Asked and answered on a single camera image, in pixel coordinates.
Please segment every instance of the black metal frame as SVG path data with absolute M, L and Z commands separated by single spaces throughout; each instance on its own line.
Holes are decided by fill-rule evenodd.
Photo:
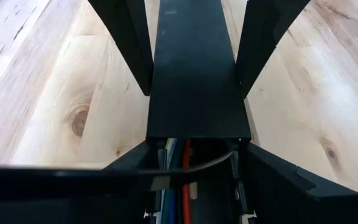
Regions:
M 0 169 L 0 223 L 155 223 L 159 190 L 193 181 L 200 223 L 358 222 L 357 192 L 250 143 L 242 99 L 308 0 L 249 0 L 237 63 L 220 0 L 161 0 L 154 63 L 144 0 L 89 2 L 150 95 L 147 140 L 104 170 Z M 166 170 L 167 138 L 192 139 L 191 169 Z

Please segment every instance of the wooden floor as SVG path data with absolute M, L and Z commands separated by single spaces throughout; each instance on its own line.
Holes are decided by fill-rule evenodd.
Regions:
M 246 0 L 222 3 L 236 53 Z M 104 167 L 145 138 L 148 103 L 88 2 L 0 0 L 0 166 Z M 358 190 L 358 0 L 312 0 L 245 103 L 254 142 Z

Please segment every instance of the red wire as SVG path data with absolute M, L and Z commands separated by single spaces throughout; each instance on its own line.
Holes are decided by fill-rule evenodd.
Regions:
M 185 142 L 185 150 L 183 152 L 183 168 L 190 167 L 190 140 Z M 190 185 L 185 184 L 181 188 L 181 197 L 183 200 L 183 224 L 191 224 L 191 204 L 190 204 Z

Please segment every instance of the light wood planks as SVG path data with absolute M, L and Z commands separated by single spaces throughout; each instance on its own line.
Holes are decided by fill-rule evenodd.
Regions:
M 236 55 L 246 1 L 222 4 Z M 312 0 L 246 108 L 254 142 L 358 190 L 358 0 Z M 0 165 L 102 168 L 144 139 L 147 110 L 86 1 L 0 1 Z

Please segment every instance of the black metal channel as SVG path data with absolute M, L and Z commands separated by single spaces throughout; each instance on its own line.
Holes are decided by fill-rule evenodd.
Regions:
M 237 73 L 244 97 L 284 33 L 309 0 L 249 0 L 242 26 Z
M 144 1 L 89 0 L 110 31 L 143 94 L 150 95 L 153 58 Z
M 220 0 L 161 0 L 147 135 L 247 138 Z

